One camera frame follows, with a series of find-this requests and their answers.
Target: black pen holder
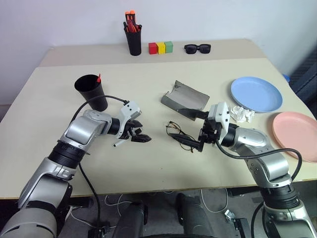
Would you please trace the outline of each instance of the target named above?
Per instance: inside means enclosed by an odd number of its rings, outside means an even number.
[[[105,95],[101,83],[97,83],[98,76],[88,74],[80,77],[75,82],[75,89],[86,99],[86,101],[96,96]],[[106,98],[98,98],[89,103],[89,106],[102,112],[108,107]]]
[[[141,30],[138,32],[126,32],[129,51],[132,56],[138,56],[141,54]]]

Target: white table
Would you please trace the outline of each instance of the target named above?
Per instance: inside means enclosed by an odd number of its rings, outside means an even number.
[[[145,144],[126,142],[115,148],[114,136],[98,137],[89,150],[91,155],[82,160],[97,193],[255,185],[244,161],[226,157],[208,144],[202,153],[192,154],[166,135],[165,125],[172,120],[197,138],[203,121],[191,121],[161,104],[164,93],[179,80],[210,96],[205,107],[208,111],[210,105],[220,101],[235,105],[229,93],[234,79],[247,75],[263,78],[282,93],[282,107],[274,113],[256,114],[252,123],[238,125],[264,131],[275,148],[278,145],[271,131],[275,115],[284,111],[313,115],[252,42],[210,43],[213,52],[208,55],[185,54],[185,43],[174,43],[174,52],[168,55],[150,56],[144,47],[140,57],[130,56],[126,46],[121,45],[61,47],[48,52],[0,123],[0,198],[17,198],[42,159],[49,155],[84,102],[74,82],[90,73],[101,73],[106,94],[139,104],[143,113],[137,119],[144,133],[152,138]],[[106,113],[115,117],[122,104],[112,99],[108,103]],[[297,159],[287,154],[285,157],[293,173]],[[317,164],[303,162],[297,180],[310,179],[317,179]],[[72,195],[91,194],[80,172],[70,183]]]

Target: green block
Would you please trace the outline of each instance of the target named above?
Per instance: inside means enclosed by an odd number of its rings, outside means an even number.
[[[171,41],[165,41],[165,52],[172,53],[173,52],[173,43]]]

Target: yellow block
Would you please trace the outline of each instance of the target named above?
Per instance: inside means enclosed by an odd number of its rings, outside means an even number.
[[[164,42],[157,42],[157,46],[158,46],[158,54],[165,54],[165,44]]]

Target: crumpled paper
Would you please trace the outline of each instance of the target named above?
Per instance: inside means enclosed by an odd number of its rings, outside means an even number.
[[[250,111],[248,109],[244,109],[243,107],[234,106],[230,107],[230,116],[236,122],[252,122],[255,112]]]

